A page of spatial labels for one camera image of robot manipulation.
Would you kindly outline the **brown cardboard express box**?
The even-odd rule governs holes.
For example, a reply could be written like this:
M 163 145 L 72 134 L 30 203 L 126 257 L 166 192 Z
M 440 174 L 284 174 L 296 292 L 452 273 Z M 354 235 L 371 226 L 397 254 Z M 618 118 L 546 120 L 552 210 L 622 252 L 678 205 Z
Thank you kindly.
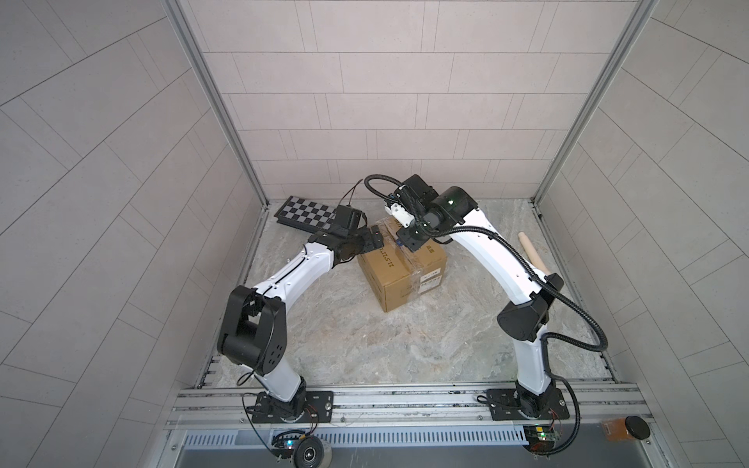
M 439 244 L 429 240 L 412 253 L 396 239 L 402 226 L 395 218 L 382 218 L 376 226 L 383 247 L 359 255 L 358 263 L 383 312 L 391 312 L 441 285 L 448 257 Z

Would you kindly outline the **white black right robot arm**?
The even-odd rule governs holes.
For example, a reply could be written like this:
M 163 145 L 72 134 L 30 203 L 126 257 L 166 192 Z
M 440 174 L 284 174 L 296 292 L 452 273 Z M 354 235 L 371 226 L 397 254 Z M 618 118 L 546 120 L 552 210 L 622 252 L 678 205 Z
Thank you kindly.
M 553 296 L 544 292 L 544 280 L 532 278 L 538 269 L 507 245 L 478 203 L 459 187 L 439 194 L 419 175 L 412 175 L 388 196 L 388 212 L 401 222 L 397 238 L 409 250 L 448 236 L 499 282 L 508 304 L 497 323 L 513 339 L 518 367 L 515 407 L 526 418 L 545 415 L 554 385 L 544 368 L 541 337 L 547 331 Z

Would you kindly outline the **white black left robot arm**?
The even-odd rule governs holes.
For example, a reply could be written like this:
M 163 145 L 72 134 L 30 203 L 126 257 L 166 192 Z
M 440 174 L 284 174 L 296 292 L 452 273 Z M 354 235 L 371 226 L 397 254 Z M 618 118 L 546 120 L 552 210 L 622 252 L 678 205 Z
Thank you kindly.
M 317 279 L 383 246 L 376 226 L 320 231 L 268 279 L 252 288 L 240 285 L 230 293 L 218 333 L 218 353 L 254 374 L 273 415 L 295 420 L 306 406 L 306 382 L 284 357 L 287 312 Z

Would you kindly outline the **black white chessboard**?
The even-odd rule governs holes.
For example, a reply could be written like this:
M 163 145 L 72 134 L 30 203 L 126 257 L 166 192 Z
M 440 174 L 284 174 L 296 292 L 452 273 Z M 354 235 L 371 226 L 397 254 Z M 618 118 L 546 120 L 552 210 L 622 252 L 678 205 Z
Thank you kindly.
M 290 196 L 274 216 L 280 224 L 314 234 L 330 227 L 335 207 Z

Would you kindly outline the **round black speaker device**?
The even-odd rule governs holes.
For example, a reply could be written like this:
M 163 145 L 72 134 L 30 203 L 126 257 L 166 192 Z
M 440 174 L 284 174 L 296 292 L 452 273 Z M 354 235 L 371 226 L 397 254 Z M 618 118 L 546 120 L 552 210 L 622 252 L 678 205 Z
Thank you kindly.
M 271 452 L 280 459 L 290 460 L 296 468 L 328 468 L 333 461 L 328 442 L 298 429 L 274 435 Z

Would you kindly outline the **green circuit board right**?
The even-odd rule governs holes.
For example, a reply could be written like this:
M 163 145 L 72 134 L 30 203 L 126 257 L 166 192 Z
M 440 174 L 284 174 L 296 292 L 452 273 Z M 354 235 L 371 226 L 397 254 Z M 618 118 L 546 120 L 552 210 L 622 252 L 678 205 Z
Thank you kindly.
M 555 448 L 558 434 L 550 425 L 525 425 L 523 430 L 528 452 L 549 452 Z

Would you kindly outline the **brown jar black lid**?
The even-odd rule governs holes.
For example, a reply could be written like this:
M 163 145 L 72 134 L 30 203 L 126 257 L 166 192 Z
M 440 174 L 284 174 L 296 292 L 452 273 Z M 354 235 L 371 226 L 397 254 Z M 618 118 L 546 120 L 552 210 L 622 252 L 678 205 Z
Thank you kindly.
M 638 415 L 605 420 L 602 428 L 610 442 L 643 441 L 651 437 L 649 423 Z

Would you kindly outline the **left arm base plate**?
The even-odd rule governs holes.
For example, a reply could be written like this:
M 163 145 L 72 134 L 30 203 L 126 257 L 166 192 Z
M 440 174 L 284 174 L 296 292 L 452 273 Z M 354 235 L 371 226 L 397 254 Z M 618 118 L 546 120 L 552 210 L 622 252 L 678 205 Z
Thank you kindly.
M 331 391 L 304 391 L 290 402 L 282 402 L 261 392 L 255 403 L 245 404 L 245 408 L 253 423 L 329 423 L 334 398 Z

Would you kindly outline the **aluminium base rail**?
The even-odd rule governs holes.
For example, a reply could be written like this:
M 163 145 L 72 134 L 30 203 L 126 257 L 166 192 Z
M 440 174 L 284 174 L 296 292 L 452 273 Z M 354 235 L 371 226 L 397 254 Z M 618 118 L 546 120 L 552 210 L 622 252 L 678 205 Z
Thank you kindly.
M 302 430 L 328 442 L 332 467 L 664 467 L 668 460 L 651 411 L 634 384 L 583 380 L 560 389 L 569 419 L 493 421 L 482 395 L 507 382 L 323 386 L 335 394 L 329 423 L 253 423 L 245 404 L 257 388 L 179 393 L 153 460 L 156 467 L 291 467 L 271 439 Z M 602 422 L 638 415 L 643 441 L 610 442 Z M 550 425 L 549 452 L 528 452 L 523 427 Z

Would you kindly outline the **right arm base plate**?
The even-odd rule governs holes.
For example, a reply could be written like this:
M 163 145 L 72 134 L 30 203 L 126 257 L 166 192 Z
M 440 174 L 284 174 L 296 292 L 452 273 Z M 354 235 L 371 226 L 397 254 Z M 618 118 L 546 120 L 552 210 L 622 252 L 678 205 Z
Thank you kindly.
M 550 395 L 539 405 L 538 397 L 531 393 L 530 402 L 522 403 L 516 388 L 489 389 L 481 402 L 491 414 L 493 421 L 569 419 L 573 404 L 563 392 L 550 388 Z

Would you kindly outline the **aluminium corner post left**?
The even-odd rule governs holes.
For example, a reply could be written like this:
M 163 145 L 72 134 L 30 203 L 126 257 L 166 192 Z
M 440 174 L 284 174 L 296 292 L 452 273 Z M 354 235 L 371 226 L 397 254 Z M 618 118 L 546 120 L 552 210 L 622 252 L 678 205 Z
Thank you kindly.
M 187 60 L 190 61 L 192 68 L 196 74 L 197 81 L 201 86 L 212 110 L 214 111 L 218 124 L 222 128 L 222 132 L 226 136 L 229 145 L 234 150 L 240 165 L 242 166 L 245 174 L 250 180 L 251 186 L 255 190 L 259 200 L 261 200 L 261 206 L 265 210 L 268 209 L 269 200 L 266 196 L 257 172 L 252 166 L 252 162 L 248 156 L 246 148 L 232 122 L 231 116 L 228 111 L 228 107 L 220 94 L 220 90 L 212 76 L 208 62 L 206 61 L 204 54 L 197 41 L 197 36 L 192 31 L 192 28 L 185 15 L 185 9 L 183 4 L 177 0 L 165 0 L 162 2 L 167 18 L 169 19 L 175 33 L 177 40 L 181 43 L 183 50 L 185 51 Z

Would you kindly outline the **aluminium corner post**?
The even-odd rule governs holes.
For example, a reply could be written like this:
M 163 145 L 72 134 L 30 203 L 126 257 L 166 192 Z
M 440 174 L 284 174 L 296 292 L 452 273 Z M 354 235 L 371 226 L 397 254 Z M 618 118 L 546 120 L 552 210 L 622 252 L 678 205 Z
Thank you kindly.
M 222 128 L 222 132 L 226 136 L 229 145 L 234 150 L 240 165 L 242 166 L 245 174 L 250 180 L 251 186 L 255 190 L 259 200 L 261 200 L 261 206 L 265 210 L 268 209 L 269 200 L 266 196 L 257 172 L 252 166 L 252 162 L 248 156 L 246 148 L 232 122 L 231 116 L 228 111 L 228 107 L 220 94 L 220 90 L 212 76 L 208 62 L 206 61 L 204 54 L 197 41 L 197 36 L 192 31 L 192 28 L 185 15 L 185 9 L 183 4 L 177 0 L 165 0 L 162 2 L 167 18 L 169 19 L 175 33 L 177 40 L 181 43 L 183 50 L 185 51 L 187 60 L 190 61 L 192 68 L 196 74 L 197 81 L 201 86 L 212 110 L 214 111 L 218 124 Z
M 540 204 L 548 195 L 555 179 L 560 175 L 563 166 L 575 149 L 575 145 L 588 126 L 595 111 L 602 103 L 608 89 L 610 89 L 612 82 L 614 82 L 614 78 L 616 78 L 616 74 L 622 68 L 631 49 L 642 34 L 657 4 L 657 0 L 641 0 L 636 3 L 630 18 L 624 25 L 621 35 L 616 40 L 616 43 L 614 43 L 614 48 L 612 48 L 612 52 L 604 63 L 591 92 L 583 103 L 579 114 L 575 117 L 575 121 L 573 121 L 571 129 L 567 132 L 565 140 L 563 140 L 559 147 L 555 158 L 552 160 L 548 172 L 542 180 L 540 187 L 538 187 L 538 191 L 536 191 L 536 194 L 531 199 L 532 205 L 536 209 L 540 208 Z

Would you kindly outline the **aluminium corner post right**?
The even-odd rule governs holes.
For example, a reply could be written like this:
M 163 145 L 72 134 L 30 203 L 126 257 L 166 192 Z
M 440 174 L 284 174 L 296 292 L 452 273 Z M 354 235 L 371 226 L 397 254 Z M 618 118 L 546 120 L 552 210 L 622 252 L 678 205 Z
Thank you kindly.
M 616 74 L 622 68 L 631 49 L 642 34 L 657 4 L 657 0 L 641 0 L 636 3 L 630 18 L 624 25 L 621 35 L 616 40 L 616 43 L 614 43 L 614 48 L 612 48 L 612 52 L 604 63 L 591 92 L 583 103 L 579 114 L 575 117 L 575 121 L 573 121 L 571 129 L 567 132 L 565 140 L 563 140 L 559 147 L 555 158 L 552 160 L 548 172 L 542 180 L 540 187 L 538 187 L 538 191 L 536 191 L 536 194 L 531 199 L 532 205 L 536 209 L 540 208 L 540 204 L 548 195 L 555 179 L 560 175 L 563 166 L 575 149 L 575 145 L 588 126 L 595 111 L 602 103 L 608 89 L 610 89 L 612 82 L 614 82 L 614 78 L 616 78 Z

